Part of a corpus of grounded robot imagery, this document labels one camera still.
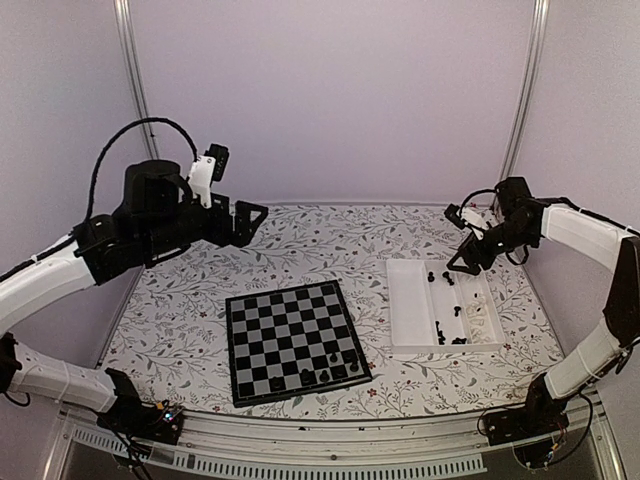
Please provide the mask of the black and white chessboard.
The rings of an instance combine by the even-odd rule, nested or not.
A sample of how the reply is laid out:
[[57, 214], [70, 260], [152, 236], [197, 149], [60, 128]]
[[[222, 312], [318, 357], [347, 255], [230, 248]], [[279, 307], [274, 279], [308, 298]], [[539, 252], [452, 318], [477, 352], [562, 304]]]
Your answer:
[[[280, 402], [369, 383], [373, 374], [356, 333], [338, 281], [329, 280], [225, 300], [227, 351], [233, 405], [236, 408]], [[350, 352], [352, 362], [343, 354]], [[338, 361], [329, 356], [336, 353]], [[349, 365], [357, 362], [359, 370]], [[335, 378], [344, 368], [347, 376]], [[302, 385], [300, 373], [316, 382]], [[320, 381], [322, 371], [330, 380]], [[272, 392], [269, 380], [284, 388]]]

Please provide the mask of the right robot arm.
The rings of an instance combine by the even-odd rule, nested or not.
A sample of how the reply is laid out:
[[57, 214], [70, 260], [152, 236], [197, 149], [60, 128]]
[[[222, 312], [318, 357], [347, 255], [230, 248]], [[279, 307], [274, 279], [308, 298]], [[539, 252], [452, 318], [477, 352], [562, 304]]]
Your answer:
[[516, 422], [524, 435], [537, 436], [570, 398], [609, 372], [623, 370], [638, 349], [639, 233], [566, 197], [536, 197], [521, 176], [508, 177], [488, 192], [497, 202], [495, 225], [471, 209], [470, 197], [446, 208], [446, 218], [469, 232], [449, 270], [477, 276], [499, 256], [528, 253], [544, 242], [589, 263], [575, 274], [567, 272], [567, 261], [544, 269], [569, 283], [558, 293], [544, 290], [551, 312], [571, 319], [591, 314], [597, 321], [563, 360], [531, 382]]

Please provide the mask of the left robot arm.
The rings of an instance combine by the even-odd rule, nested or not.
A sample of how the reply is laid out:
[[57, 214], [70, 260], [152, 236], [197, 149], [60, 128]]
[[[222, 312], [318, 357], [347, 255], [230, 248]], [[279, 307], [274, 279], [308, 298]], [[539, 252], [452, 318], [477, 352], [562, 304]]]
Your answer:
[[76, 292], [101, 286], [135, 267], [152, 268], [205, 240], [245, 247], [268, 209], [231, 204], [211, 192], [222, 160], [204, 156], [187, 177], [177, 163], [147, 160], [125, 171], [122, 203], [111, 214], [90, 216], [1, 278], [1, 391], [35, 394], [107, 413], [128, 434], [148, 426], [148, 412], [127, 374], [87, 369], [41, 355], [15, 340], [11, 329]]

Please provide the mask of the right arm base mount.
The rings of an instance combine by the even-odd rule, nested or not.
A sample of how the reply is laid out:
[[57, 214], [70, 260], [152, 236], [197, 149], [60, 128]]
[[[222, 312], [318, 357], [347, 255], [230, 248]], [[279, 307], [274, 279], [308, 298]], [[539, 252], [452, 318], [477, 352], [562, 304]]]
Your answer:
[[565, 409], [566, 402], [552, 403], [550, 407], [533, 412], [525, 406], [491, 408], [492, 413], [485, 410], [481, 414], [476, 427], [490, 446], [546, 436], [539, 442], [523, 444], [514, 450], [516, 460], [525, 468], [546, 468], [567, 440], [569, 420]]

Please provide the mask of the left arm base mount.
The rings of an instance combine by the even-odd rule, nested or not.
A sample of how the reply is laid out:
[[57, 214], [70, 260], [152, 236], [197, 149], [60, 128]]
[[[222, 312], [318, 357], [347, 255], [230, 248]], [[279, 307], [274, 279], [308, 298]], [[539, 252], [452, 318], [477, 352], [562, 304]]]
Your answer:
[[117, 399], [97, 424], [124, 436], [176, 445], [184, 424], [184, 408], [168, 400], [150, 404], [139, 399]]

